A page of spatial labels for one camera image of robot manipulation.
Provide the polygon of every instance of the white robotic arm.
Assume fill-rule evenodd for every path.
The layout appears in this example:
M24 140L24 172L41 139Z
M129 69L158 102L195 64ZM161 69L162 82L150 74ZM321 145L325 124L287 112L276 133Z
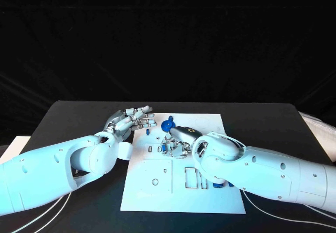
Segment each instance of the white robotic arm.
M104 131L32 150L0 164L0 215L45 205L111 171L117 158L130 160L123 142L132 130L156 126L152 108L119 110ZM73 174L73 168L84 171Z
M214 183L228 180L240 189L273 200L302 203L336 213L336 167L309 162L287 154L247 147L231 137L202 135L188 127L171 130L163 144L192 152L195 168Z

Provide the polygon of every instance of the black curtain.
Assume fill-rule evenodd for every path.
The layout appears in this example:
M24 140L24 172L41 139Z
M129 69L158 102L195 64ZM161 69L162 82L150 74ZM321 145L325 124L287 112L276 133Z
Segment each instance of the black curtain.
M0 1L2 144L58 100L289 102L336 125L335 10Z

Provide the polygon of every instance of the black table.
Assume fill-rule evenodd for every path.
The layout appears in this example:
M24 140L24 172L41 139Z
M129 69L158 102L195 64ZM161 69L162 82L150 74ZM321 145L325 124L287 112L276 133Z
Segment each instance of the black table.
M302 159L334 165L313 133L290 104L171 103L171 102L75 102L58 101L41 122L24 152L71 139L94 135L119 110L153 106L156 113L221 114L228 136L246 145L277 150ZM117 160L114 169L73 193L58 218L41 232L335 232L332 228L289 222L260 212L244 194L246 215L120 211L129 162ZM247 193L257 206L285 218L336 225L300 204L267 200ZM38 230L58 212L52 211L22 232ZM0 232L24 226L51 204L2 216Z

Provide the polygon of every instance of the white paper sheet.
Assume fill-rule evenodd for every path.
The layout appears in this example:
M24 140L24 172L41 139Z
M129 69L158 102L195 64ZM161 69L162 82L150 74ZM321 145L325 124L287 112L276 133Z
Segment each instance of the white paper sheet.
M192 127L202 133L225 133L220 114L156 114L158 127L149 128L150 135L146 129L135 132L120 210L246 214L240 190L228 183L224 188L214 188L199 171L189 169L195 167L192 155L175 159L158 151L166 135L161 125L169 116L176 126Z

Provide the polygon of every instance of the blue object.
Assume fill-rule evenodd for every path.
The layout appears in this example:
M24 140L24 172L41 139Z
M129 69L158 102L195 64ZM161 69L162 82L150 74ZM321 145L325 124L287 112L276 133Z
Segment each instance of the blue object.
M169 116L168 120L162 123L162 129L165 132L169 132L176 125L173 123L173 116Z
M214 188L223 188L223 187L224 187L224 184L223 184L223 183L212 183L212 187L214 187Z

